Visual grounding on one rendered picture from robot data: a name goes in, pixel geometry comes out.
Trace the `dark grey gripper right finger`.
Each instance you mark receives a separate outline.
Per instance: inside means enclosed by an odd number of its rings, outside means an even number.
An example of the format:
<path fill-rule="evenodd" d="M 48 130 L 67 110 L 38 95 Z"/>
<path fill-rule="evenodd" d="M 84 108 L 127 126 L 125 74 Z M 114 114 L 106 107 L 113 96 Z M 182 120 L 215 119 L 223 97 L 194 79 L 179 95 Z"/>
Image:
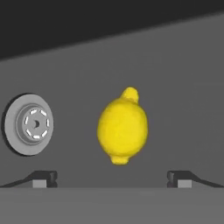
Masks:
<path fill-rule="evenodd" d="M 168 171 L 167 187 L 171 188 L 196 188 L 196 187 L 218 187 L 224 188 L 224 185 L 199 178 L 191 171 Z"/>

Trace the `grey sink basin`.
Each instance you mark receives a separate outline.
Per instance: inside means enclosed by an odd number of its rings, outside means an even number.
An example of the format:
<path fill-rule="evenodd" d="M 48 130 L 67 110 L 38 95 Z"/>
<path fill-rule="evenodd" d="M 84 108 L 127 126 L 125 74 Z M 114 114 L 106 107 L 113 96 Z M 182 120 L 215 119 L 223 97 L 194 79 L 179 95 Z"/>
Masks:
<path fill-rule="evenodd" d="M 96 127 L 130 86 L 150 135 L 117 166 Z M 224 185 L 224 13 L 0 62 L 0 115 L 22 93 L 48 102 L 54 131 L 34 157 L 13 152 L 0 134 L 0 185 L 36 170 L 56 171 L 61 187 L 163 187 L 169 170 Z"/>

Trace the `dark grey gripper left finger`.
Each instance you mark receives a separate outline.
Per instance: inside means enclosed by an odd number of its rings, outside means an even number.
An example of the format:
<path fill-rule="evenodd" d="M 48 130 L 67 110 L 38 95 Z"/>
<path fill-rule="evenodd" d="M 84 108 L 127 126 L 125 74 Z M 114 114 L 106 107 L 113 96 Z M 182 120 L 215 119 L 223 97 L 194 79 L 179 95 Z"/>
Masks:
<path fill-rule="evenodd" d="M 33 171 L 27 177 L 0 185 L 0 188 L 12 188 L 28 184 L 32 188 L 57 188 L 58 173 L 56 171 Z"/>

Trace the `yellow lemon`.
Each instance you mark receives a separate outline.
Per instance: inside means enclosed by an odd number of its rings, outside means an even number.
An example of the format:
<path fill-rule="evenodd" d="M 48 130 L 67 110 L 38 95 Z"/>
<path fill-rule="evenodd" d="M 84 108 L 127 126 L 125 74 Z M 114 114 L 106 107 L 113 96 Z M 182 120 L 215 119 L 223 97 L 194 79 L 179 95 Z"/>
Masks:
<path fill-rule="evenodd" d="M 148 119 L 139 105 L 138 91 L 126 87 L 102 111 L 98 141 L 114 165 L 126 165 L 144 147 L 148 134 Z"/>

